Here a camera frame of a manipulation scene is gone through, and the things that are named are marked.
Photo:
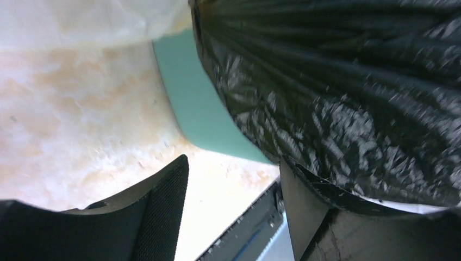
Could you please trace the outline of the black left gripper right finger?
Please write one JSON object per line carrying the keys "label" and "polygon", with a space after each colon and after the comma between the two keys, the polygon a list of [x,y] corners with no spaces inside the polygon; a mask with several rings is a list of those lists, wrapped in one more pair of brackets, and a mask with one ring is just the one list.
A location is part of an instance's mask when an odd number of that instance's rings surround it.
{"label": "black left gripper right finger", "polygon": [[460,209],[427,214],[374,203],[291,158],[281,188],[296,260],[460,260]]}

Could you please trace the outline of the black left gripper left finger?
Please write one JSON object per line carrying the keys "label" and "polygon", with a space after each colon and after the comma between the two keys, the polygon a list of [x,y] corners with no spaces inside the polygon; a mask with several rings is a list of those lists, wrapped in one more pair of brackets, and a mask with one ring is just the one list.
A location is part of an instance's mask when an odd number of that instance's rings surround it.
{"label": "black left gripper left finger", "polygon": [[181,155],[85,209],[1,201],[1,260],[174,260],[189,178]]}

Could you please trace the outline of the black trash bag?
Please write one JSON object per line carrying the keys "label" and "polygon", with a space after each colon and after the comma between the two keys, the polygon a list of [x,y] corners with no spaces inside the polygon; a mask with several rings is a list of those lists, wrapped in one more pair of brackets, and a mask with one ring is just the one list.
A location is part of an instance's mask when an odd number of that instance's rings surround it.
{"label": "black trash bag", "polygon": [[460,203],[460,1],[190,1],[202,66],[271,161],[377,200]]}

